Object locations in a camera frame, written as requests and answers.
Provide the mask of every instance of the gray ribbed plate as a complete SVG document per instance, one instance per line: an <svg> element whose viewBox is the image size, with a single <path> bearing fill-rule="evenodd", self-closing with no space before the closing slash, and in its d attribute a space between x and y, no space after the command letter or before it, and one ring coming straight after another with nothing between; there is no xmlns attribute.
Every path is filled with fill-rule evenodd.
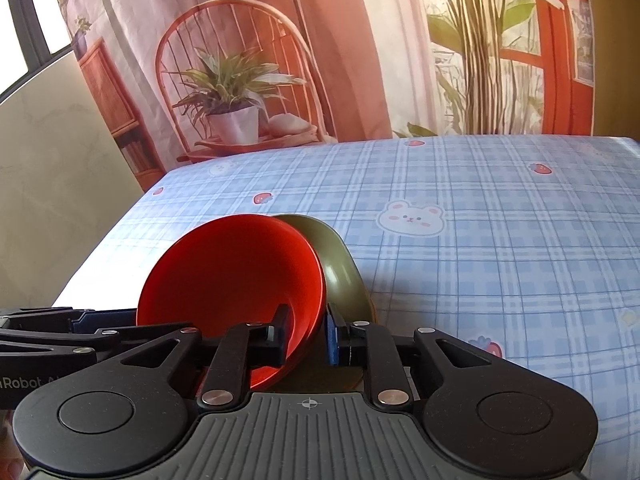
<svg viewBox="0 0 640 480"><path fill-rule="evenodd" d="M33 480L52 478L35 472ZM131 480L479 480L444 462L408 415L361 394L253 394L204 416L165 462ZM565 475L562 480L579 476Z"/></svg>

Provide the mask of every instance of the potted plant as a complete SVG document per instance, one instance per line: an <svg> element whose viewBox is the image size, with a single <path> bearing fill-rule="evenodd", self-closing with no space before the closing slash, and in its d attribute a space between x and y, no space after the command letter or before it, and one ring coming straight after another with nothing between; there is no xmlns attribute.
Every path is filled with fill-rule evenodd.
<svg viewBox="0 0 640 480"><path fill-rule="evenodd" d="M80 59L86 54L86 34L91 29L91 23L85 17L78 16L76 18L76 25L78 26L78 30L76 30L71 44L76 54L76 59Z"/></svg>
<svg viewBox="0 0 640 480"><path fill-rule="evenodd" d="M193 111L191 122L204 117L212 131L225 144L256 144L260 112L266 112L264 100L280 97L278 85L300 85L306 82L290 74L278 72L275 63L264 63L256 54L243 52L233 56L212 56L196 49L202 69L190 68L172 72L182 76L191 89L173 108Z"/></svg>

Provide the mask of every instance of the red bowl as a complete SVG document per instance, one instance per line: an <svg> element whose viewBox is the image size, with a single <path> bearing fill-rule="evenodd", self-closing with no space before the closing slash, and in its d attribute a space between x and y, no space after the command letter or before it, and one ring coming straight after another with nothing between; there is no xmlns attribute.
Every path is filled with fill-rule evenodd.
<svg viewBox="0 0 640 480"><path fill-rule="evenodd" d="M232 215L185 234L146 279L136 323L191 321L205 337L238 323L269 322L281 303L291 306L287 363L253 370L252 388L265 388L302 359L320 325L324 274L300 232L263 215Z"/></svg>

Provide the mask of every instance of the round black disc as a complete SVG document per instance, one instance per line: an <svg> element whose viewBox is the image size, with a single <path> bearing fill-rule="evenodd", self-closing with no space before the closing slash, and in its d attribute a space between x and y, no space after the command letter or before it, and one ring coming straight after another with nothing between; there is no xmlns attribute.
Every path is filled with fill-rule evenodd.
<svg viewBox="0 0 640 480"><path fill-rule="evenodd" d="M67 400L58 412L60 422L76 433L107 433L133 416L127 397L112 392L87 392Z"/></svg>
<svg viewBox="0 0 640 480"><path fill-rule="evenodd" d="M31 465L116 476L157 460L184 435L184 401L157 369L102 365L44 384L18 405L15 440Z"/></svg>
<svg viewBox="0 0 640 480"><path fill-rule="evenodd" d="M427 400L422 420L452 459L510 479L554 478L581 467L598 431L583 396L508 362L448 375Z"/></svg>

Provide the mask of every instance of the olive green bowl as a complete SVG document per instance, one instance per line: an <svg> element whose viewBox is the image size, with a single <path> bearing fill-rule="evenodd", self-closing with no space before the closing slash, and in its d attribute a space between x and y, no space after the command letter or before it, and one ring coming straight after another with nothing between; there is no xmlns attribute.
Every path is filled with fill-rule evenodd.
<svg viewBox="0 0 640 480"><path fill-rule="evenodd" d="M309 241L320 259L326 282L326 300L333 303L346 322L375 322L376 309L347 246L324 222L305 215L275 215L295 227ZM362 380L361 368L336 368L328 364L324 321L308 354L289 374L269 388L272 392L348 392Z"/></svg>

